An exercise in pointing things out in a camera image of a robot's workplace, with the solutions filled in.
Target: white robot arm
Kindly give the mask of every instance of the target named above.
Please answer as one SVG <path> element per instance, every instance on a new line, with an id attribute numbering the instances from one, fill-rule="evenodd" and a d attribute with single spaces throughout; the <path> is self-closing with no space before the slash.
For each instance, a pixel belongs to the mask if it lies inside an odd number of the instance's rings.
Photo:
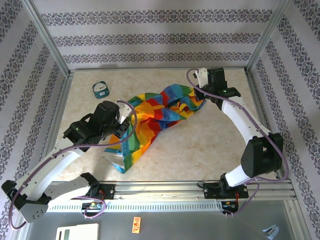
<path id="1" fill-rule="evenodd" d="M 223 68 L 206 69 L 201 68 L 194 74 L 198 79 L 198 87 L 209 94 L 213 94 L 231 100 L 246 109 L 251 118 L 258 124 L 270 139 L 282 151 L 283 138 L 279 133 L 271 133 L 265 128 L 250 110 L 247 108 L 240 93 L 234 87 L 228 88 Z M 234 103 L 207 96 L 198 90 L 194 90 L 198 100 L 209 99 L 225 113 L 241 133 L 246 148 L 241 158 L 241 164 L 230 172 L 221 176 L 219 181 L 222 191 L 242 185 L 250 178 L 260 174 L 276 171 L 282 166 L 282 159 L 271 144 L 264 138 L 256 126 L 250 121 L 245 112 Z"/>
<path id="2" fill-rule="evenodd" d="M 202 90 L 240 104 L 242 108 L 247 109 L 248 114 L 258 123 L 258 120 L 243 103 L 240 93 L 234 87 L 228 88 L 223 68 L 201 68 L 194 76 L 198 79 L 199 87 Z M 248 116 L 239 107 L 228 101 L 204 95 L 196 89 L 195 95 L 199 101 L 209 99 L 215 103 L 232 120 L 246 143 L 241 164 L 234 170 L 221 175 L 219 180 L 220 196 L 228 196 L 230 194 L 230 192 L 228 193 L 229 190 L 235 190 L 235 187 L 242 186 L 250 178 L 270 173 L 281 167 L 281 157 L 269 142 L 264 139 L 264 136 L 257 131 Z M 63 139 L 28 174 L 16 182 L 11 180 L 4 182 L 1 188 L 12 201 L 17 190 L 21 188 L 35 169 L 49 157 L 56 154 L 54 159 L 44 165 L 33 176 L 27 186 L 23 186 L 23 190 L 13 203 L 26 222 L 32 223 L 37 220 L 47 211 L 50 205 L 84 196 L 92 191 L 93 186 L 99 184 L 90 173 L 83 173 L 72 181 L 50 186 L 50 183 L 70 163 L 82 156 L 90 148 L 90 144 L 98 144 L 101 139 L 105 139 L 110 134 L 115 134 L 119 138 L 122 137 L 129 126 L 126 117 L 130 114 L 131 110 L 124 106 L 124 103 L 116 104 L 110 101 L 100 103 L 93 114 L 90 113 L 80 121 L 73 122 L 64 132 Z M 282 137 L 278 133 L 272 134 L 261 123 L 258 123 L 258 125 L 282 151 Z M 59 154 L 61 149 L 74 145 L 88 145 L 88 147 L 73 148 Z"/>
<path id="3" fill-rule="evenodd" d="M 96 145 L 110 134 L 115 134 L 121 138 L 129 126 L 129 121 L 126 118 L 131 113 L 131 109 L 121 101 L 99 103 L 94 113 L 87 114 L 80 121 L 73 122 L 63 133 L 63 138 L 54 149 L 29 173 L 16 182 L 7 180 L 3 183 L 1 188 L 12 201 L 17 190 L 21 188 L 28 177 L 44 161 L 57 154 L 56 157 L 43 165 L 26 186 L 23 186 L 22 191 L 14 201 L 14 206 L 27 223 L 32 223 L 40 218 L 50 205 L 84 196 L 92 186 L 99 184 L 90 173 L 83 173 L 71 181 L 55 186 L 50 185 L 70 163 L 82 156 L 89 149 L 89 146 L 71 148 L 61 154 L 59 152 L 75 145 Z"/>

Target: colorful cloth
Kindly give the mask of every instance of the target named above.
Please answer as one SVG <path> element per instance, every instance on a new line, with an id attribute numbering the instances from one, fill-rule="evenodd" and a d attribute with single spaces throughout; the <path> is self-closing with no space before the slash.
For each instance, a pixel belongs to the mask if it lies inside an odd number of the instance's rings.
<path id="1" fill-rule="evenodd" d="M 119 144 L 104 150 L 105 157 L 121 173 L 125 173 L 132 167 L 162 130 L 187 119 L 205 103 L 204 101 L 196 101 L 192 88 L 178 84 L 166 87 L 160 94 L 140 94 L 128 102 L 134 106 L 137 114 L 135 133 L 122 145 Z M 122 139 L 132 131 L 134 123 L 135 119 L 132 115 L 130 126 Z M 119 139 L 112 135 L 109 143 L 118 141 Z M 114 157 L 110 157 L 112 153 L 122 157 L 121 164 L 119 161 L 113 160 Z"/>

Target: small tag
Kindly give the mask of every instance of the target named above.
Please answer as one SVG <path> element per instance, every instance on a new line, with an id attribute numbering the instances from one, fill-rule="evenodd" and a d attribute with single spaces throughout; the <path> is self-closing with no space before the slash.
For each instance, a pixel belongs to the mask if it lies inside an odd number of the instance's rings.
<path id="1" fill-rule="evenodd" d="M 135 216 L 133 218 L 133 226 L 132 226 L 132 233 L 133 234 L 140 233 L 140 223 L 141 223 L 141 217 Z"/>

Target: beige floor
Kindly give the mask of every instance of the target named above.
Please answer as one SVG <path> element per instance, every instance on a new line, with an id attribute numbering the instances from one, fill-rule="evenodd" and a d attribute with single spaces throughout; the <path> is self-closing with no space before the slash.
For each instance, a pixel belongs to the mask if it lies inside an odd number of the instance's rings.
<path id="1" fill-rule="evenodd" d="M 256 115 L 244 70 L 226 70 L 225 76 L 228 86 L 238 89 Z M 92 86 L 102 80 L 107 83 L 110 95 L 96 99 Z M 78 71 L 73 77 L 57 140 L 72 122 L 93 113 L 104 100 L 114 102 L 146 92 L 159 93 L 173 83 L 187 86 L 186 70 Z M 118 172 L 102 157 L 104 148 L 95 147 L 70 164 L 56 180 L 69 181 L 85 172 L 100 181 L 218 180 L 221 174 L 240 164 L 244 149 L 245 142 L 237 128 L 208 101 L 189 119 L 161 132 L 126 173 Z"/>

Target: striped wallpaper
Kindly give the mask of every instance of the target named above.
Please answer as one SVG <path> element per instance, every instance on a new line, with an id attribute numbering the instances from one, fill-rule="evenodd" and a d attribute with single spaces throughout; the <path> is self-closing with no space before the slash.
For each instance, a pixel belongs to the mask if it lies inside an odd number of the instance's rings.
<path id="1" fill-rule="evenodd" d="M 46 147 L 64 76 L 18 0 L 0 0 L 0 185 L 34 167 Z M 0 194 L 0 240 L 11 239 Z"/>
<path id="2" fill-rule="evenodd" d="M 311 239 L 320 239 L 320 5 L 295 0 L 252 76 L 269 126 L 284 139 L 292 180 Z"/>
<path id="3" fill-rule="evenodd" d="M 279 0 L 35 0 L 70 69 L 245 66 Z"/>

